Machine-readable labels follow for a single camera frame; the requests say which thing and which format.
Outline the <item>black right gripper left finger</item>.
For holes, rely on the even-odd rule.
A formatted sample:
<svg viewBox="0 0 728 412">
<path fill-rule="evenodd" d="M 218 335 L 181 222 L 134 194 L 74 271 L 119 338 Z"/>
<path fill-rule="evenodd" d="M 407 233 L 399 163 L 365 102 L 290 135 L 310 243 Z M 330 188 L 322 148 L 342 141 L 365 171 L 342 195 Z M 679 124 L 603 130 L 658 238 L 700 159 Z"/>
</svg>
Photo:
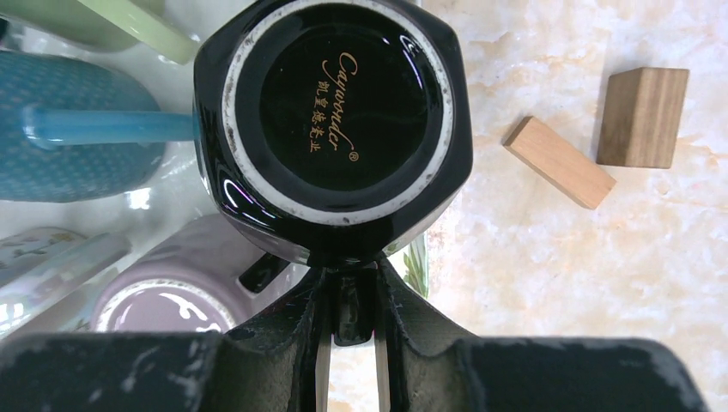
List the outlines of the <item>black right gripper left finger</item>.
<svg viewBox="0 0 728 412">
<path fill-rule="evenodd" d="M 227 333 L 43 333 L 1 351 L 4 411 L 313 411 L 323 273 Z"/>
</svg>

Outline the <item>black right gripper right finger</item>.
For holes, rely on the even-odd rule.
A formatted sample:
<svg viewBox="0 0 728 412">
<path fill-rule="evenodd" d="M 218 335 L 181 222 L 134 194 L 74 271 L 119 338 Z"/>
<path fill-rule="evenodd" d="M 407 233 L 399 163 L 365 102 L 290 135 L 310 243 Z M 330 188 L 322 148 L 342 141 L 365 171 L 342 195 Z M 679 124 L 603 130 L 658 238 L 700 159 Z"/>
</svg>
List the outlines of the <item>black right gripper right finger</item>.
<svg viewBox="0 0 728 412">
<path fill-rule="evenodd" d="M 383 411 L 705 411 L 681 360 L 641 338 L 476 336 L 376 269 Z"/>
</svg>

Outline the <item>lilac purple mug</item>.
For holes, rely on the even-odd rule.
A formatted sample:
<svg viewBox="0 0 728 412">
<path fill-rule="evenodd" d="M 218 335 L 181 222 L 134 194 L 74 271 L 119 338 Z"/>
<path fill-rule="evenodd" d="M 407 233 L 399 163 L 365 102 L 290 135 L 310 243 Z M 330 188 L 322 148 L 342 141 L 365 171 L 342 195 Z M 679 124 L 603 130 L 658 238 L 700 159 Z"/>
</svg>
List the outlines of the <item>lilac purple mug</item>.
<svg viewBox="0 0 728 412">
<path fill-rule="evenodd" d="M 222 215 L 189 222 L 113 279 L 97 300 L 93 331 L 226 332 L 298 281 L 285 269 L 252 293 L 240 276 L 264 255 Z"/>
</svg>

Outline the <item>black glossy mug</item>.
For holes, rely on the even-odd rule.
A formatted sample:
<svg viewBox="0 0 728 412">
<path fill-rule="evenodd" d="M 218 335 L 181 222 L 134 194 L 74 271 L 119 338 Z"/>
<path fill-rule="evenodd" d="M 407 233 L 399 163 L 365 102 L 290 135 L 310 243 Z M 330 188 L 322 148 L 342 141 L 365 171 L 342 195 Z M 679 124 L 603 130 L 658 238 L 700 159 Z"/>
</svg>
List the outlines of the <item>black glossy mug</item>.
<svg viewBox="0 0 728 412">
<path fill-rule="evenodd" d="M 215 206 L 291 263 L 361 271 L 472 170 L 458 36 L 407 1 L 256 1 L 203 43 L 193 81 Z"/>
</svg>

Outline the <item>light blue dotted mug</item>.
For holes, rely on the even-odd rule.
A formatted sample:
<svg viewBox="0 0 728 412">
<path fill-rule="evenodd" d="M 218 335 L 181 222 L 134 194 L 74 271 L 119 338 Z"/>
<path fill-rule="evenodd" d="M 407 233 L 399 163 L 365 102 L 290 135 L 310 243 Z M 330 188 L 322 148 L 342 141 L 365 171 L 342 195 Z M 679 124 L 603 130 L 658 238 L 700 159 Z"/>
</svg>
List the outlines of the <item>light blue dotted mug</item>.
<svg viewBox="0 0 728 412">
<path fill-rule="evenodd" d="M 69 203 L 144 184 L 195 138 L 134 78 L 81 60 L 1 53 L 1 198 Z"/>
</svg>

